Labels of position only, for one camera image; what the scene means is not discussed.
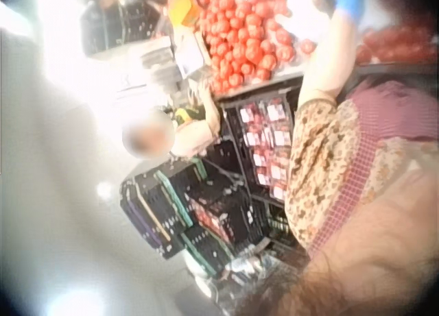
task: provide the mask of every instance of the bright light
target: bright light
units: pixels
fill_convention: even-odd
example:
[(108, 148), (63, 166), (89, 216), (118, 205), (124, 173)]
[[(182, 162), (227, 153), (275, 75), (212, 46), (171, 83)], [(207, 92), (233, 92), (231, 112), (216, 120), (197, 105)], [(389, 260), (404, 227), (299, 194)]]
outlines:
[(96, 191), (100, 198), (107, 200), (111, 198), (112, 186), (108, 182), (101, 182), (96, 186)]
[(59, 297), (47, 316), (103, 316), (104, 304), (92, 291), (74, 291)]
[(195, 282), (197, 283), (201, 292), (203, 292), (204, 295), (210, 299), (212, 297), (212, 291), (209, 289), (209, 286), (206, 284), (206, 282), (199, 277), (195, 277)]

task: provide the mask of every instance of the packaged meat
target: packaged meat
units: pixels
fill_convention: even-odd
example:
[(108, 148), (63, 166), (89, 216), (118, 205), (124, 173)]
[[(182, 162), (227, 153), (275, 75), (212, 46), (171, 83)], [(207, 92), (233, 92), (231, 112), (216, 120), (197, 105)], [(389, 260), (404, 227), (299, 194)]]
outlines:
[(273, 126), (274, 146), (285, 147), (292, 144), (292, 128), (287, 121), (276, 123)]
[(278, 201), (284, 202), (287, 195), (287, 185), (283, 182), (273, 182), (270, 189), (270, 196)]
[(277, 150), (270, 160), (270, 177), (276, 181), (287, 182), (289, 168), (289, 149)]
[(267, 105), (268, 119), (271, 122), (282, 121), (287, 118), (287, 111), (281, 98), (275, 98)]
[(265, 167), (256, 168), (256, 181), (261, 186), (270, 185), (270, 177), (268, 176), (268, 171)]

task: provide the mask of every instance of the white label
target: white label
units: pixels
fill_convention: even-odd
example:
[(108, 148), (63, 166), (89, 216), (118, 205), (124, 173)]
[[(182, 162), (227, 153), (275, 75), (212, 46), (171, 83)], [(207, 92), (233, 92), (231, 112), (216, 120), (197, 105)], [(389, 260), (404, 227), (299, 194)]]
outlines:
[(272, 177), (274, 179), (280, 180), (281, 178), (281, 168), (276, 165), (272, 165)]
[(256, 165), (257, 167), (262, 166), (262, 158), (260, 157), (260, 155), (253, 154), (253, 160), (254, 160), (254, 165)]
[(250, 122), (250, 117), (248, 116), (246, 109), (241, 109), (239, 112), (241, 113), (241, 118), (244, 123)]
[(265, 178), (265, 176), (262, 173), (258, 173), (258, 181), (260, 184), (267, 186), (267, 180)]
[(255, 146), (256, 145), (256, 139), (254, 138), (255, 134), (253, 134), (252, 132), (248, 132), (246, 136), (247, 136), (248, 145)]
[(285, 200), (285, 191), (282, 188), (274, 187), (273, 196), (281, 201)]

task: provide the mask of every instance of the produce display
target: produce display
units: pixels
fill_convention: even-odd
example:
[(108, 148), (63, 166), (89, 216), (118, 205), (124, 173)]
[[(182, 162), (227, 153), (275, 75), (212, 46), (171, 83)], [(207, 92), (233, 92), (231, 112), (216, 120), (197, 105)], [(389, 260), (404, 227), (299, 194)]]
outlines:
[(212, 90), (225, 94), (269, 80), (296, 57), (295, 37), (274, 19), (291, 16), (287, 0), (199, 0), (199, 28), (212, 57)]
[(254, 181), (285, 201), (292, 145), (292, 119), (281, 98), (252, 102), (239, 109), (244, 143), (254, 167)]

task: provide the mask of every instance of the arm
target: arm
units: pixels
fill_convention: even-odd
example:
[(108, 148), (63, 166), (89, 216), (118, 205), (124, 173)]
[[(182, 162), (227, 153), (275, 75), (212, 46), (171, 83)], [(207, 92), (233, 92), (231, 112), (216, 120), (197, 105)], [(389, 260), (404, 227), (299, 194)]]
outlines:
[(328, 36), (312, 55), (298, 106), (312, 99), (335, 101), (355, 64), (357, 22), (363, 0), (337, 0)]

